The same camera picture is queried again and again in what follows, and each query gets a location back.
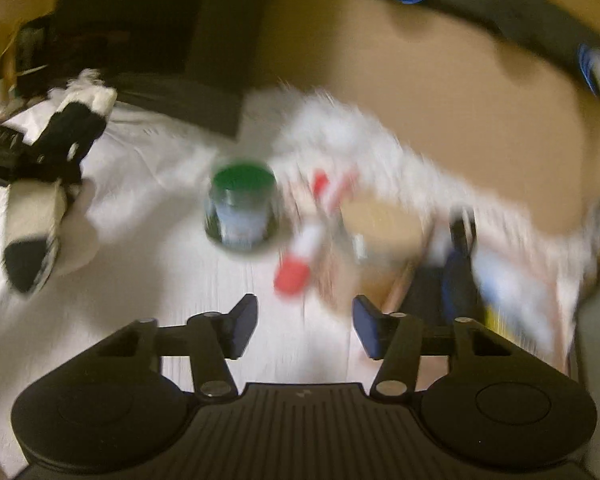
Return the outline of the pink cardboard box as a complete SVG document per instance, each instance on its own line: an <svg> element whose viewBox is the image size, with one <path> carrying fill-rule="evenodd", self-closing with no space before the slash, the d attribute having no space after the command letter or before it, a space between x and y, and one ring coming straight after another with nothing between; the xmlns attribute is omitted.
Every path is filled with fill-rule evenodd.
<svg viewBox="0 0 600 480"><path fill-rule="evenodd" d="M400 296L407 312L419 316L415 275L421 266L442 266L451 249L450 223L434 224L424 255L411 268ZM486 307L483 324L567 374L574 312L595 269L585 241L548 240L535 232L506 233L489 226L477 231L472 268Z"/></svg>

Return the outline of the red white toy rocket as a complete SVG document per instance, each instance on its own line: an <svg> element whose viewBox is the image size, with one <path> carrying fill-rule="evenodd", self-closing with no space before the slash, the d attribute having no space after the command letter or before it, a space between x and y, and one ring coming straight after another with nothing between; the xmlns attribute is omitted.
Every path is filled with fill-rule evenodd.
<svg viewBox="0 0 600 480"><path fill-rule="evenodd" d="M313 208L302 217L275 272L273 285L280 296L298 296L310 284L332 219L357 180L355 168L331 177L323 170L314 174L310 186Z"/></svg>

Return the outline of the dark sofa furniture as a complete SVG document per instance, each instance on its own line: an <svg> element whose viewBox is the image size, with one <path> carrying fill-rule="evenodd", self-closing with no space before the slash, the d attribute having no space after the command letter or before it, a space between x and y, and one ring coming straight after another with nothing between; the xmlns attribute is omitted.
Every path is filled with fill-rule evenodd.
<svg viewBox="0 0 600 480"><path fill-rule="evenodd" d="M266 0L57 0L55 79L98 70L120 101L234 138Z"/></svg>

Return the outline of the tan lid powder jar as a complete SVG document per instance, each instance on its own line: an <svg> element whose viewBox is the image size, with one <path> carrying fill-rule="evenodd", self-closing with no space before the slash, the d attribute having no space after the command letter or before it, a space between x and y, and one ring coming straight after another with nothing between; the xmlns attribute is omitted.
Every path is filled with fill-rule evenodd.
<svg viewBox="0 0 600 480"><path fill-rule="evenodd" d="M430 231L431 220L414 209L370 195L347 200L325 260L325 299L340 309L363 295L382 309L422 258Z"/></svg>

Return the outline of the white woven blanket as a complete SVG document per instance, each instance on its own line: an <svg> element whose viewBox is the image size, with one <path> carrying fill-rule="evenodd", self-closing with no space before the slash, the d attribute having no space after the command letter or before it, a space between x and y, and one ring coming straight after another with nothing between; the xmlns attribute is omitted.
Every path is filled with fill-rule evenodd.
<svg viewBox="0 0 600 480"><path fill-rule="evenodd" d="M245 382L359 382L366 358L346 310L331 311L315 292L285 300L273 288L284 241L251 255L216 246L204 234L209 174L230 156L267 162L287 194L287 210L309 208L314 172L357 166L364 188L426 214L468 207L478 232L535 232L548 240L580 238L590 228L548 237L520 208L483 193L402 145L378 120L326 93L282 87L250 94L237 141L159 114L118 104L87 155L96 184L87 217L99 241L94 259L51 278L35 296L13 294L2 270L6 194L0 190L0 465L24 464L10 426L16 396L56 366L138 318L178 325L205 311L225 311L247 292L260 302L259 324L245 356L232 365Z"/></svg>

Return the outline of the green lid glass jar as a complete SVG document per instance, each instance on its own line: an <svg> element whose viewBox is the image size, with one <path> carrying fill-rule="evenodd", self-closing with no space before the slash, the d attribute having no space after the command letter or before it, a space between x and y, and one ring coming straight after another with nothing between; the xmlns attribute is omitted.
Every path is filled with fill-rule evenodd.
<svg viewBox="0 0 600 480"><path fill-rule="evenodd" d="M227 159L212 167L204 205L209 238L233 252L251 252L277 233L279 223L279 189L268 165Z"/></svg>

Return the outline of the black white striped sock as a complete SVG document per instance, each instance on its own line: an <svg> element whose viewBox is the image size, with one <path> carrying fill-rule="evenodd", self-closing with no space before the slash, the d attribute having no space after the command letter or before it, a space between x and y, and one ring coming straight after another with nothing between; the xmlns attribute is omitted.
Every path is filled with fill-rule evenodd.
<svg viewBox="0 0 600 480"><path fill-rule="evenodd" d="M22 296L35 294L53 273L62 222L83 191L81 162L104 133L117 96L103 84L73 84L20 157L8 186L3 266Z"/></svg>

